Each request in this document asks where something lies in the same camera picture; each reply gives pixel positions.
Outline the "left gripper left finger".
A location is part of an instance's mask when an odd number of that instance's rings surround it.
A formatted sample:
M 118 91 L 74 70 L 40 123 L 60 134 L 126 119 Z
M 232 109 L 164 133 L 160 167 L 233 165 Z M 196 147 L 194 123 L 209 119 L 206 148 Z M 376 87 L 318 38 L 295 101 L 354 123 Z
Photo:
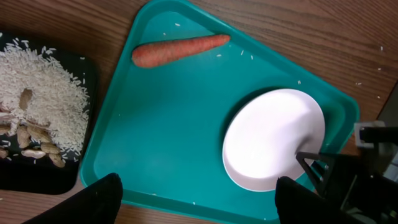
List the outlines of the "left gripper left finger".
M 121 178 L 116 173 L 110 173 L 24 224 L 113 224 L 122 197 Z

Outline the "orange carrot piece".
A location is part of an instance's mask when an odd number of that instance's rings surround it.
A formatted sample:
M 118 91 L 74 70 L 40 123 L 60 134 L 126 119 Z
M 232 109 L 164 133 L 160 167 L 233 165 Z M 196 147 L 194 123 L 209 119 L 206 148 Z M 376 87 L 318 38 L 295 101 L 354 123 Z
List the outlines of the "orange carrot piece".
M 200 54 L 228 43 L 226 34 L 208 35 L 191 39 L 168 40 L 142 44 L 132 51 L 137 67 L 154 68 L 192 55 Z

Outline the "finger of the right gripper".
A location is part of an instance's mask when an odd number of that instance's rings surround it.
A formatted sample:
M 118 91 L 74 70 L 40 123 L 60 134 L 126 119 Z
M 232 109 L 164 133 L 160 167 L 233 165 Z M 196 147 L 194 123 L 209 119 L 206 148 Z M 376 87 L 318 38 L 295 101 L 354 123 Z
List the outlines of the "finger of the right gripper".
M 315 190 L 320 196 L 325 196 L 328 181 L 333 172 L 335 157 L 332 154 L 298 152 L 296 160 L 308 175 Z

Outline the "white rice pile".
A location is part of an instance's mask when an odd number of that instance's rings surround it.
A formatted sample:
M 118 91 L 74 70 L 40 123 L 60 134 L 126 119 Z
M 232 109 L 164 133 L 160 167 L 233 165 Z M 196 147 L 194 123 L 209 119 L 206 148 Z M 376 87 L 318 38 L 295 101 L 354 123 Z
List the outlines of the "white rice pile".
M 18 42 L 1 49 L 1 102 L 17 108 L 19 96 L 30 89 L 33 97 L 24 117 L 40 126 L 49 125 L 50 137 L 62 152 L 83 150 L 88 127 L 88 90 L 65 70 L 52 49 L 24 49 Z

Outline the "pink plate with food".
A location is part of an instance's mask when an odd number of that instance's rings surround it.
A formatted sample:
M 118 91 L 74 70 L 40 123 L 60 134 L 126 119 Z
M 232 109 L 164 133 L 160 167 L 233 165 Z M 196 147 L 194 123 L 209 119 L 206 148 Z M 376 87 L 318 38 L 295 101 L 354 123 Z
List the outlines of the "pink plate with food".
M 243 189 L 274 190 L 278 178 L 303 175 L 297 154 L 319 153 L 325 132 L 323 111 L 310 95 L 294 89 L 269 91 L 231 120 L 223 140 L 224 169 Z

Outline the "peanuts in shell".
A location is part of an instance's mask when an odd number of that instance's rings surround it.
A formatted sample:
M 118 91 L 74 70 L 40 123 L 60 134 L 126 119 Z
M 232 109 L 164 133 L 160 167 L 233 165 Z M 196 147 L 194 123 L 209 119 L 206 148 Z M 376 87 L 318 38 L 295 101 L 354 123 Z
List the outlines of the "peanuts in shell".
M 61 156 L 61 149 L 50 137 L 49 125 L 40 126 L 24 117 L 32 97 L 32 90 L 24 89 L 19 96 L 17 108 L 13 110 L 1 102 L 1 135 L 16 137 L 19 152 L 15 156 L 31 158 L 34 163 L 48 157 L 53 165 L 63 168 L 66 161 Z

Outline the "black tray bin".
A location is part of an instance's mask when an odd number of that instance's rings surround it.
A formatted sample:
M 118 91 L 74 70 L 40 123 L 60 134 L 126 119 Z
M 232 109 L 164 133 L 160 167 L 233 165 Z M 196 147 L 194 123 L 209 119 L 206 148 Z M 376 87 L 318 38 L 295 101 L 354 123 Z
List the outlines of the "black tray bin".
M 24 49 L 29 46 L 32 50 L 42 50 L 44 47 L 52 49 L 55 59 L 62 66 L 72 72 L 82 85 L 87 88 L 88 95 L 88 124 L 93 124 L 91 118 L 95 110 L 98 89 L 98 71 L 94 61 L 88 57 L 76 54 L 70 50 L 29 36 L 17 35 L 8 30 L 1 30 L 1 48 L 7 43 L 18 42 Z M 22 156 L 17 136 L 1 135 L 1 146 L 8 151 L 7 157 L 1 159 L 1 189 L 38 194 L 58 195 L 73 188 L 78 177 L 80 159 L 84 152 L 73 152 L 69 149 L 62 152 L 64 167 L 57 167 L 49 156 L 40 159 Z

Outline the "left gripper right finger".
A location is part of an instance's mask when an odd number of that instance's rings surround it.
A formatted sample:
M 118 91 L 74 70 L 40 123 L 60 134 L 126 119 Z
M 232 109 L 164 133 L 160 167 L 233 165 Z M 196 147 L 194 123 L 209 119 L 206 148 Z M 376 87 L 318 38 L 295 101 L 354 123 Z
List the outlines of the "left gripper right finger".
M 277 180 L 275 205 L 281 224 L 362 224 L 289 177 Z

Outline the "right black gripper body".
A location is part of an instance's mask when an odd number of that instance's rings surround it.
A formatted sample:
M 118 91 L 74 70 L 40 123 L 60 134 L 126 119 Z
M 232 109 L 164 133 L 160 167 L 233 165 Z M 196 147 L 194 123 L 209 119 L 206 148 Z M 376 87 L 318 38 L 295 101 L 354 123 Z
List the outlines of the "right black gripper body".
M 358 156 L 324 154 L 323 198 L 340 210 L 357 208 L 376 223 L 397 223 L 397 182 Z

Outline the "teal serving tray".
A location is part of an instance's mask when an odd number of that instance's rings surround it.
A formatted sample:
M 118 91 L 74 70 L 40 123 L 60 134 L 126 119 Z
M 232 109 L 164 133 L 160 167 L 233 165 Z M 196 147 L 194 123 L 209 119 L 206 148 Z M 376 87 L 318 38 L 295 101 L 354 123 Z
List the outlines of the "teal serving tray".
M 138 45 L 228 34 L 217 49 L 153 69 L 136 67 Z M 339 153 L 359 119 L 351 97 L 187 1 L 151 1 L 137 14 L 80 168 L 91 185 L 116 173 L 123 202 L 226 223 L 277 223 L 274 192 L 237 186 L 221 146 L 234 112 L 276 88 L 321 106 L 323 152 Z

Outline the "grey dishwasher rack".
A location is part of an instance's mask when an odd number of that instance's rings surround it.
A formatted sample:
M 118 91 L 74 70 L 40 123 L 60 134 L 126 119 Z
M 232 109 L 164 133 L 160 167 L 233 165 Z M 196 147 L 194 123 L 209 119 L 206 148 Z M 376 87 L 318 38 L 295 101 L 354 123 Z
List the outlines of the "grey dishwasher rack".
M 398 89 L 397 83 L 392 89 L 387 101 L 385 102 L 379 116 L 378 120 L 383 121 L 388 127 L 397 127 L 398 116 Z

